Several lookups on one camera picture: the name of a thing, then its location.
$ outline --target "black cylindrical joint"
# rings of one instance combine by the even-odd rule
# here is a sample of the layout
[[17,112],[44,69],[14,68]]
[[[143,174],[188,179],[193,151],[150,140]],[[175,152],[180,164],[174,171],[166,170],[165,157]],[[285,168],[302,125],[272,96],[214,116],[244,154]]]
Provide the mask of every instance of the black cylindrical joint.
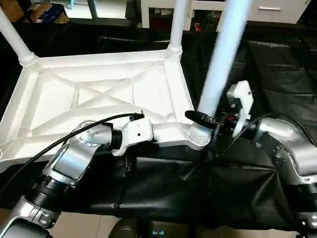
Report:
[[295,211],[317,211],[317,183],[290,185],[286,192],[290,206]]
[[109,145],[109,147],[107,148],[107,150],[113,150],[113,149],[120,149],[122,144],[122,132],[121,130],[112,130],[112,140],[111,140],[111,144]]
[[43,179],[36,183],[25,198],[34,204],[51,211],[61,211],[72,187],[65,183],[54,180],[51,177],[43,176]]

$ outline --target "black connector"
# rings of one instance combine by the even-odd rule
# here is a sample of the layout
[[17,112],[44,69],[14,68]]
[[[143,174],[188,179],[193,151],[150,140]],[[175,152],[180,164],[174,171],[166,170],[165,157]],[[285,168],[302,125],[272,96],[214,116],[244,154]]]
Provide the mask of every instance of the black connector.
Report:
[[60,212],[72,190],[67,184],[42,175],[25,198],[40,207]]
[[141,113],[135,113],[133,116],[130,116],[130,121],[143,119],[144,117],[143,111],[141,111]]

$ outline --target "white plastic leg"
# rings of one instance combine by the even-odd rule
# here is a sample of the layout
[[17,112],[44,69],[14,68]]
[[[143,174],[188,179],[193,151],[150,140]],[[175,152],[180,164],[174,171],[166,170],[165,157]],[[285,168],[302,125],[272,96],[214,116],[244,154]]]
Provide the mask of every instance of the white plastic leg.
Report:
[[179,56],[182,54],[182,36],[185,17],[187,12],[188,0],[176,0],[172,32],[170,35],[170,43],[167,47],[167,53],[171,56]]
[[147,0],[141,0],[141,15],[142,15],[142,27],[150,27],[149,5]]
[[[210,117],[214,117],[227,83],[251,4],[252,0],[229,0],[224,12],[223,28],[216,41],[198,106],[199,112]],[[189,137],[193,143],[206,146],[211,138],[211,130],[194,124]]]
[[17,54],[22,66],[29,66],[36,63],[36,55],[26,46],[1,8],[0,31]]

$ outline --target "black fabric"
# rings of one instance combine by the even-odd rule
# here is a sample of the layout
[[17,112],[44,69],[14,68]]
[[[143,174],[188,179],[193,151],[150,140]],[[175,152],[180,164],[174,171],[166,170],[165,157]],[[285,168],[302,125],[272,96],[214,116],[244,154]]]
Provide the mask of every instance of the black fabric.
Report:
[[[165,49],[168,32],[91,25],[17,25],[29,48],[40,57]],[[216,33],[183,36],[182,67],[195,106],[203,88]],[[0,36],[4,111],[21,67]],[[246,33],[229,84],[248,80],[252,114],[286,113],[317,139],[317,42],[313,33]],[[224,149],[230,138],[219,137]],[[296,230],[282,181],[270,158],[251,141],[240,139],[222,160],[210,149],[185,146],[139,149],[136,168],[125,172],[123,158],[96,156],[65,211],[203,224],[244,229]],[[45,163],[23,172],[1,198],[12,207]],[[18,166],[0,175],[0,186]]]

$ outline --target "wire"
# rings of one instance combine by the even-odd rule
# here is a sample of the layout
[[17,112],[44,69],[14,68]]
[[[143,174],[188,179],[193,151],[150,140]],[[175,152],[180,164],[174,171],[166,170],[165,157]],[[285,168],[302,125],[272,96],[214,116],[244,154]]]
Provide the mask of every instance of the wire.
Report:
[[0,190],[0,196],[3,194],[3,192],[6,190],[6,188],[10,185],[10,183],[14,180],[14,178],[21,173],[22,170],[24,170],[29,164],[35,162],[36,160],[38,160],[40,157],[42,157],[44,154],[46,154],[47,152],[49,152],[51,149],[53,149],[54,147],[58,146],[60,143],[67,141],[68,139],[96,126],[99,125],[101,123],[113,120],[113,119],[117,119],[117,118],[124,118],[124,117],[130,117],[130,116],[134,116],[135,113],[125,113],[125,114],[120,114],[120,115],[115,115],[106,119],[102,119],[99,120],[97,122],[94,122],[92,124],[89,124],[79,130],[76,130],[74,132],[69,133],[68,135],[64,136],[63,138],[57,140],[56,142],[54,142],[53,144],[49,145],[48,147],[46,147],[44,150],[42,150],[41,152],[39,152],[38,154],[36,154],[35,156],[33,156],[31,159],[29,159],[23,166],[21,166],[12,176],[11,178],[5,183],[5,185],[2,187],[2,189]]
[[229,151],[229,149],[232,147],[232,145],[239,139],[239,137],[247,130],[249,129],[253,124],[257,123],[258,121],[262,120],[263,118],[266,118],[266,117],[270,117],[270,116],[275,116],[275,117],[284,117],[290,121],[292,121],[293,123],[295,123],[302,131],[303,133],[305,134],[305,136],[307,137],[307,139],[309,140],[309,142],[315,146],[316,146],[316,142],[314,141],[313,137],[309,134],[309,132],[307,131],[307,129],[297,120],[293,119],[292,117],[289,117],[287,115],[284,115],[284,114],[277,114],[277,113],[267,113],[267,114],[264,114],[262,116],[259,116],[257,118],[255,118],[254,120],[252,120],[251,122],[249,122],[249,124],[244,127],[242,129],[242,131],[237,134],[237,136],[232,140],[232,142],[229,144],[229,146],[224,150],[224,152],[221,154],[221,158],[225,156],[225,154]]
[[240,136],[247,130],[249,129],[253,124],[257,123],[258,121],[262,120],[263,118],[269,117],[273,115],[273,113],[266,113],[262,116],[259,116],[257,118],[255,118],[254,120],[252,120],[251,122],[249,122],[248,125],[246,125],[242,131],[240,131],[239,134],[237,134],[237,136],[232,140],[232,142],[228,145],[228,147],[224,150],[224,152],[221,154],[221,158],[225,156],[225,154],[230,150],[230,148],[233,146],[233,144],[240,138]]
[[221,126],[225,123],[225,121],[228,119],[228,117],[232,116],[233,113],[228,113],[228,114],[224,114],[222,115],[222,117],[220,118],[215,130],[214,130],[214,133],[213,133],[213,137],[211,139],[211,146],[212,147],[215,147],[216,146],[216,143],[217,143],[217,137],[219,135],[219,132],[220,132],[220,129],[221,129]]

